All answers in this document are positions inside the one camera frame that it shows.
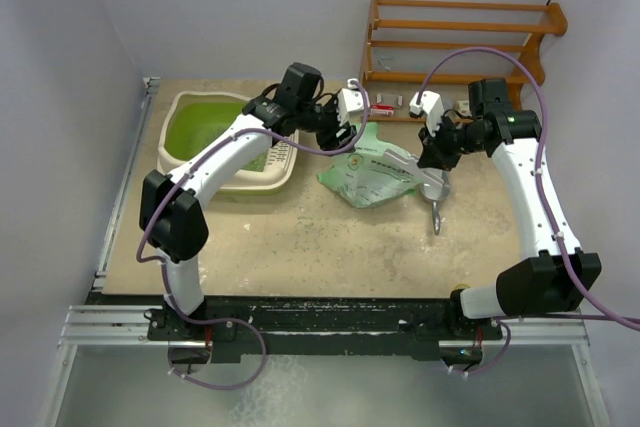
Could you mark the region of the silver metal scoop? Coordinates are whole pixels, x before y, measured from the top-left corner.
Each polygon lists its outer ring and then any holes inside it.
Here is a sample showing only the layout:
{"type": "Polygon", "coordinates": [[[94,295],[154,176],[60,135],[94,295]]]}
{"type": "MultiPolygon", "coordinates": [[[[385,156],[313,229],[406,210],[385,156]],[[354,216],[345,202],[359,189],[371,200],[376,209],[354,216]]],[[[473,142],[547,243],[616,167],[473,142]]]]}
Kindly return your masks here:
{"type": "Polygon", "coordinates": [[[431,178],[427,183],[420,185],[420,193],[424,200],[431,205],[433,232],[438,236],[441,231],[440,204],[448,198],[451,184],[446,171],[426,169],[426,172],[431,178]]]}

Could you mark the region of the green cat litter bag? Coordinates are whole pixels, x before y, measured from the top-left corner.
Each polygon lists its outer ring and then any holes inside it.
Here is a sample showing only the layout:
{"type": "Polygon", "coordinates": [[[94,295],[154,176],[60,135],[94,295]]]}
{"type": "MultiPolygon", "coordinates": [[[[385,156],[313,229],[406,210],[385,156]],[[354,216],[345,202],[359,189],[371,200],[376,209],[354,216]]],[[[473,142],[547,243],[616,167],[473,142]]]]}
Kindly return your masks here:
{"type": "Polygon", "coordinates": [[[334,156],[331,166],[317,175],[318,181],[352,207],[372,208],[412,192],[418,180],[387,161],[386,150],[408,156],[400,146],[378,138],[378,124],[368,123],[352,153],[334,156]]]}

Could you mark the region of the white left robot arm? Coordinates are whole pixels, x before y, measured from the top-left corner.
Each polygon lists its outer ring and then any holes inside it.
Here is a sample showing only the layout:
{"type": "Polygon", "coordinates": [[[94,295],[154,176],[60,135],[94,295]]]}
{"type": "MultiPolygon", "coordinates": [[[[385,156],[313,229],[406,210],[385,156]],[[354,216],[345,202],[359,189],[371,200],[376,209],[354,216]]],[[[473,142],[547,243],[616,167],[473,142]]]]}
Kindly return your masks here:
{"type": "Polygon", "coordinates": [[[174,312],[171,328],[184,339],[202,334],[206,316],[198,255],[209,229],[205,208],[221,187],[250,161],[278,143],[302,150],[292,140],[297,131],[316,137],[312,154],[350,153],[363,127],[350,122],[366,114],[368,96],[356,79],[348,80],[325,104],[324,79],[315,68],[295,62],[278,83],[250,99],[231,125],[191,160],[167,174],[151,171],[143,181],[139,225],[141,246],[151,246],[161,266],[165,299],[174,312]]]}

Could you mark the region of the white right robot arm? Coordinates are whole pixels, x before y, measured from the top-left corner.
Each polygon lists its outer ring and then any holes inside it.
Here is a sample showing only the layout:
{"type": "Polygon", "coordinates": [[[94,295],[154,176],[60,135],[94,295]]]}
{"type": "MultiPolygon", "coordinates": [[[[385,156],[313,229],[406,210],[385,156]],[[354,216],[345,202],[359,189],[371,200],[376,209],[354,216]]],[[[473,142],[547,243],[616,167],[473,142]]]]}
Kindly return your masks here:
{"type": "Polygon", "coordinates": [[[456,338],[469,337],[484,318],[574,311],[584,299],[575,284],[590,288],[602,269],[599,256],[583,251],[566,222],[537,114],[512,106],[503,79],[475,81],[468,94],[471,120],[461,125],[450,118],[439,94],[424,90],[412,97],[411,116],[425,119],[418,164],[450,171],[462,156],[486,153],[507,187],[521,259],[494,284],[460,292],[460,304],[444,316],[446,330],[456,338]]]}

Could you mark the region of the black white bag sealing strip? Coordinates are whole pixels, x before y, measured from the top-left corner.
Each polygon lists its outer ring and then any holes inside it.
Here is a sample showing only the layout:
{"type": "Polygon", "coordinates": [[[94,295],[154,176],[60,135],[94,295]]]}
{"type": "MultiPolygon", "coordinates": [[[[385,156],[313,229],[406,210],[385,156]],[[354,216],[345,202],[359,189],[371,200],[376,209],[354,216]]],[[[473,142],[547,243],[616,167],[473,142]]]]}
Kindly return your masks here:
{"type": "Polygon", "coordinates": [[[386,149],[382,156],[388,162],[411,174],[421,185],[442,189],[449,184],[444,171],[434,168],[420,168],[417,158],[412,154],[402,155],[393,149],[386,149]]]}

